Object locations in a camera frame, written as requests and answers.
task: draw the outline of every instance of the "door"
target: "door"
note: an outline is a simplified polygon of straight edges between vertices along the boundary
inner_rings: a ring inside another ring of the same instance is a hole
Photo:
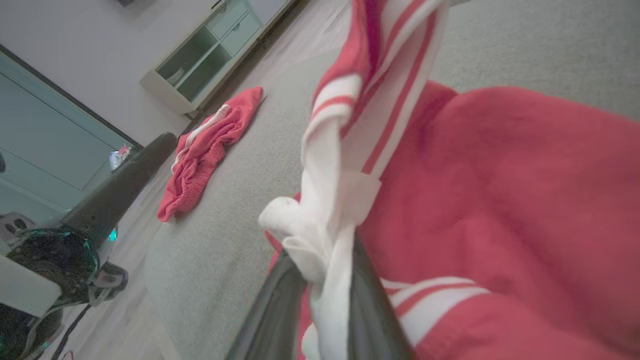
[[[110,175],[123,138],[18,64],[0,58],[0,214],[35,222],[75,206]]]

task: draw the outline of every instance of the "open shelf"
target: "open shelf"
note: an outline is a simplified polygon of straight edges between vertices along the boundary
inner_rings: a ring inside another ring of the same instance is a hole
[[[197,66],[193,67],[189,76],[184,76],[183,81],[180,81],[180,85],[177,87],[178,92],[188,101],[194,101],[231,58],[224,47],[216,44],[209,54]]]
[[[158,74],[169,83],[178,87],[192,75],[195,69],[210,55],[218,45],[218,40],[207,26],[198,30],[184,46],[164,65]]]

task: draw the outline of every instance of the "white wall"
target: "white wall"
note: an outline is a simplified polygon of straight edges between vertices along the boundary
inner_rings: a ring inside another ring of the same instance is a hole
[[[0,44],[142,145],[189,120],[138,81],[215,0],[0,0]]]

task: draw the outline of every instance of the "red sweatshirt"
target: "red sweatshirt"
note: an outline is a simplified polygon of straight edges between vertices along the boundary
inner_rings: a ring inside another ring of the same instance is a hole
[[[311,284],[304,356],[345,358],[359,225],[418,358],[640,358],[640,125],[427,83],[447,9],[353,1],[303,138],[300,204],[260,216]]]

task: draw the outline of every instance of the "gray upholstery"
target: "gray upholstery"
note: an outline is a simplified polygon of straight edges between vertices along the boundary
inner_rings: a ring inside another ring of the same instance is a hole
[[[640,119],[640,2],[473,0],[451,9],[433,79],[467,91],[518,85]],[[312,92],[337,52],[289,69],[188,216],[161,227],[148,292],[183,360],[222,359],[264,279],[257,225],[299,189]]]

